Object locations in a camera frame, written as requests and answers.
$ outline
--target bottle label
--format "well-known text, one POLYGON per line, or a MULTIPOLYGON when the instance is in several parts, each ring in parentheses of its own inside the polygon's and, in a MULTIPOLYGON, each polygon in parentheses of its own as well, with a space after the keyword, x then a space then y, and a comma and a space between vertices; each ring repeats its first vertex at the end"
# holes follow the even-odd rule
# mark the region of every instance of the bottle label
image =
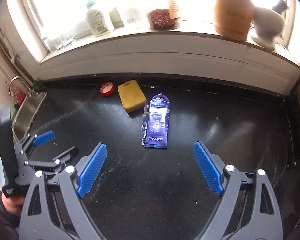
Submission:
POLYGON ((87 15, 86 18, 93 35, 100 35, 108 32, 104 17, 101 12, 94 12, 87 15))
POLYGON ((169 0, 169 18, 175 19, 180 17, 179 5, 177 0, 169 0))

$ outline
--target yellow sponge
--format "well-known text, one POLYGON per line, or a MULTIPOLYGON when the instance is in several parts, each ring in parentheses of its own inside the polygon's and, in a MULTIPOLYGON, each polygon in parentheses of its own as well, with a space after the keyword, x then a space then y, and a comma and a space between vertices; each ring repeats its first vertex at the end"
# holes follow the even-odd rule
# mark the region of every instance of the yellow sponge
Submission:
POLYGON ((130 80, 118 86, 118 92, 123 108, 128 113, 145 106, 146 97, 136 80, 130 80))

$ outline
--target sink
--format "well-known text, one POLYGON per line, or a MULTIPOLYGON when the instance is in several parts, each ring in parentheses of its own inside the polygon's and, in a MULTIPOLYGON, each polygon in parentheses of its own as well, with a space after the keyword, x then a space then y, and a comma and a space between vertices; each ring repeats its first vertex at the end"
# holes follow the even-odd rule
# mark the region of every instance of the sink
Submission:
POLYGON ((39 92, 33 93, 30 97, 26 96, 12 122, 15 142, 19 142, 28 133, 47 94, 48 92, 39 92))

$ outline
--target barcode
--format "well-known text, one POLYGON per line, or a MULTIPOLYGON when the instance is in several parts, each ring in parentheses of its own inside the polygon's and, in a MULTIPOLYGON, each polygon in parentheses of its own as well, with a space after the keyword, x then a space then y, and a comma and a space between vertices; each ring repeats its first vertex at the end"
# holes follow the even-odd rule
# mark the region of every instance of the barcode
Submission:
POLYGON ((102 26, 100 26, 100 27, 98 27, 97 28, 97 31, 98 32, 102 32, 102 31, 104 31, 106 28, 102 25, 102 26))

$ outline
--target orange cylindrical container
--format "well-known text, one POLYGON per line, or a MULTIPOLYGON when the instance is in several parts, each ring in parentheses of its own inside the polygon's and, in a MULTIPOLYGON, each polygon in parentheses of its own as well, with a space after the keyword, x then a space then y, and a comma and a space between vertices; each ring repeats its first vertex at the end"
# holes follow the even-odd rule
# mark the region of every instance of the orange cylindrical container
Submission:
POLYGON ((251 0, 216 0, 213 25, 217 33, 245 41, 253 17, 251 0))

